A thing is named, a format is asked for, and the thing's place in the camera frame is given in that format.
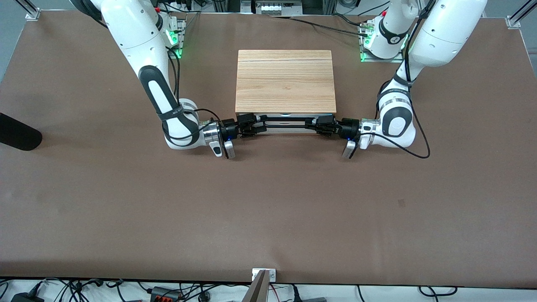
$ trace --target wooden box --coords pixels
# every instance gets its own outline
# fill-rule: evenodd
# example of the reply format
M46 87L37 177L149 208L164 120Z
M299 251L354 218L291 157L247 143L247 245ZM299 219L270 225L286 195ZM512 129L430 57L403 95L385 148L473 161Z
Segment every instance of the wooden box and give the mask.
M289 120L336 113L332 52L238 51L235 112ZM303 125L303 122L270 121L267 124Z

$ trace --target metal bracket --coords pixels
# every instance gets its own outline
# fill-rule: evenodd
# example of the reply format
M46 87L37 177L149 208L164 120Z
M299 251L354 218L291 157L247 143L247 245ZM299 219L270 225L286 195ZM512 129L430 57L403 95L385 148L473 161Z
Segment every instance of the metal bracket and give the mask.
M367 21L367 25L372 25L373 23L373 20L368 20ZM371 42L371 39L372 39L372 35L374 33L374 29L372 27L362 27L362 26L357 26L358 27L358 32L359 33L364 33L367 35L367 37L362 37L360 36L359 39L358 39L358 44L360 46L360 62L385 62L385 63L401 63L403 62L403 49L405 48L405 45L407 43L407 39L408 39L408 34L406 35L406 37L404 38L404 41L403 41L403 44L401 46L401 50L399 51L399 53L391 58L391 59L381 59L379 57L376 57L375 55L373 55L371 52L369 52L369 50L367 50L364 45L365 44L369 44Z
M510 30L519 29L520 21L537 7L537 0L528 0L512 16L507 16L505 23Z
M26 20L37 21L37 19L39 19L41 9L35 6L30 0L15 0L15 2L27 12L25 17Z
M276 280L275 269L252 269L253 281L242 302L267 302L269 285Z
M270 283L276 282L276 269L252 269L252 281L254 281L257 277L257 274L260 270L266 270L268 272L269 279L268 281Z
M26 14L26 17L24 17L27 21L37 21L39 19L39 16L41 15L41 9L37 8L37 12L35 13L35 16Z
M520 22L516 22L515 24L512 24L511 22L512 22L511 16L507 16L507 18L505 18L505 24L507 25L508 29L510 30L520 29Z

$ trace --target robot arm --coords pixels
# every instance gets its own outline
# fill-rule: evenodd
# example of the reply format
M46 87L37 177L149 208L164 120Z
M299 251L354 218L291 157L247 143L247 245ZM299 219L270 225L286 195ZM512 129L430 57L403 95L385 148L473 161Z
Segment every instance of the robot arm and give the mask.
M168 35L172 17L157 13L149 0L71 1L94 19L102 16L162 121L168 146L191 149L209 145L216 156L222 156L216 121L200 123L196 104L177 100L170 89L166 48L174 46Z
M424 67L445 65L459 53L477 25L486 4L487 0L436 2L409 52L410 80L407 81L407 69L403 62L378 95L379 119L362 120L358 144L361 149L366 149L369 145L398 147L385 138L402 147L412 144L416 129L412 122L410 87Z
M364 48L381 59L395 57L418 13L416 0L392 0L385 16L373 19L374 32Z

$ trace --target metal rod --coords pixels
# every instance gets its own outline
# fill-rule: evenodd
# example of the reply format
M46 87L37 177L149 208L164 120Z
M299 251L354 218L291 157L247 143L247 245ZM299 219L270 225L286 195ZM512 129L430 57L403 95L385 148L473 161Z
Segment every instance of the metal rod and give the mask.
M528 0L512 16L509 17L510 24L516 24L524 19L532 10L537 7L537 0Z
M30 0L15 0L32 18L37 17L37 7Z
M269 272L260 270L244 295L242 302L266 302L269 292L269 281Z

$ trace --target table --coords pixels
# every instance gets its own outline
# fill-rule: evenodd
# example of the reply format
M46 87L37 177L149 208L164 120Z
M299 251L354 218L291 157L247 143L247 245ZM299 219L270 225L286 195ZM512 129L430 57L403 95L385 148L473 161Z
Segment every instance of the table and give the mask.
M396 69L361 63L347 34L203 14L181 97L232 117L239 49L331 50L339 118L373 118ZM110 34L44 11L0 86L0 111L43 133L32 152L0 146L0 275L246 282L267 267L284 283L536 287L537 81L519 31L481 20L412 93L428 160L377 146L344 160L344 141L311 135L241 140L228 161L178 152Z

